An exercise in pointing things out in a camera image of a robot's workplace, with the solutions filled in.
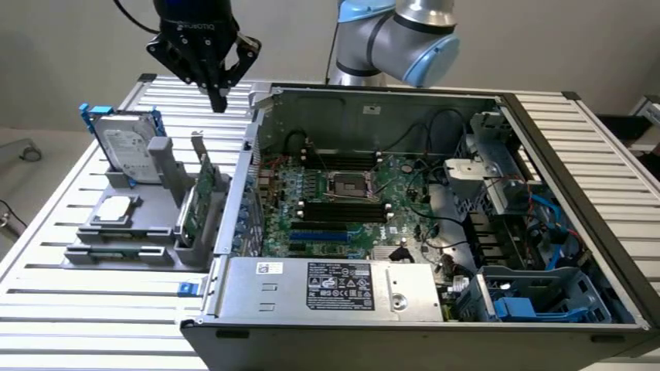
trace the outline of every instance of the circuit board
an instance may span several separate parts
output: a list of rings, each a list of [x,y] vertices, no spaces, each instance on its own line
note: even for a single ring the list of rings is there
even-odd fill
[[[415,178],[415,160],[391,156],[372,171],[306,169],[291,159],[268,168],[270,181],[264,202],[266,233],[262,255],[264,257],[327,257],[366,259],[375,246],[399,246],[402,239],[419,239],[418,229],[428,230],[430,220],[410,210],[431,213],[431,206],[422,200],[426,187],[422,177]],[[302,224],[300,202],[388,204],[391,217],[383,223],[346,222],[347,240],[292,241],[292,225]]]
[[[192,246],[195,238],[202,235],[204,224],[207,223],[215,179],[214,164],[208,157],[204,156],[198,182],[194,188],[192,202],[184,219],[184,235],[187,236],[190,246]]]

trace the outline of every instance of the cpu socket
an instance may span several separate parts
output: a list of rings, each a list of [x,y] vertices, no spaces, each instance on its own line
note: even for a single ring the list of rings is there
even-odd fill
[[[328,174],[328,193],[344,197],[371,197],[368,172],[332,172]]]

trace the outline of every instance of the aluminum profile table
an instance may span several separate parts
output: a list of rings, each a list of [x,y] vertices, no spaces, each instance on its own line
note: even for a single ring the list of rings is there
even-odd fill
[[[212,161],[234,174],[256,85],[246,82],[231,91],[223,115],[212,113],[198,88],[174,77],[138,83],[122,107],[158,105],[175,156],[190,172],[199,161],[188,137],[203,130]],[[580,101],[560,93],[514,93],[660,291],[658,183]],[[0,369],[207,369],[178,327],[199,313],[202,298],[176,297],[179,283],[203,274],[60,268],[66,246],[107,186],[106,167],[92,144],[0,263]],[[588,370],[656,370],[655,362],[660,351]]]

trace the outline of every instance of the sticker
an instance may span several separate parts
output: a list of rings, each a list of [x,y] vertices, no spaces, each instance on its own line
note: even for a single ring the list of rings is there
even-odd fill
[[[314,311],[374,311],[371,265],[307,263],[307,307]]]
[[[138,182],[160,182],[148,154],[148,143],[140,134],[134,131],[106,130],[103,135],[122,171]]]
[[[364,106],[362,108],[363,114],[380,114],[380,106]]]
[[[282,274],[284,263],[282,261],[260,261],[258,263],[258,274]]]

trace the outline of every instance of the floor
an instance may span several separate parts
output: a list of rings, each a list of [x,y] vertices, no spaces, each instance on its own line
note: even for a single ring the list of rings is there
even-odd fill
[[[0,162],[0,199],[6,200],[19,217],[30,223],[55,188],[92,142],[84,131],[18,130],[0,128],[0,145],[32,138],[43,152],[39,162]],[[0,236],[0,259],[12,242]]]

